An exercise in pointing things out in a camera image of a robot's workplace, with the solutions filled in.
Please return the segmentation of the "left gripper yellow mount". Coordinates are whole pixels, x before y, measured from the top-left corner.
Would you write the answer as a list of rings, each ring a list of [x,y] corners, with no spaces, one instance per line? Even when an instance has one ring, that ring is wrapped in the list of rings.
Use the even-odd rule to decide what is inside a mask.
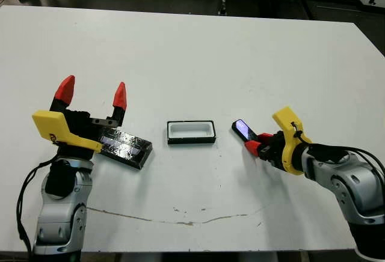
[[[123,124],[126,112],[126,86],[121,82],[114,95],[112,118],[92,118],[88,112],[66,110],[75,87],[75,77],[66,77],[55,92],[50,111],[37,111],[32,119],[40,136],[58,147],[59,157],[90,160],[102,151],[101,138],[107,128]]]

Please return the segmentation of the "right gripper yellow mount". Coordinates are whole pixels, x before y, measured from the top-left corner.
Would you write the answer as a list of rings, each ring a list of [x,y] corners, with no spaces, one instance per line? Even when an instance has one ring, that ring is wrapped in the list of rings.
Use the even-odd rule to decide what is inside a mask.
[[[293,175],[303,174],[301,154],[311,140],[304,134],[302,121],[288,106],[274,113],[273,119],[280,130],[274,134],[258,134],[260,142],[249,140],[244,143],[246,149],[277,169]]]

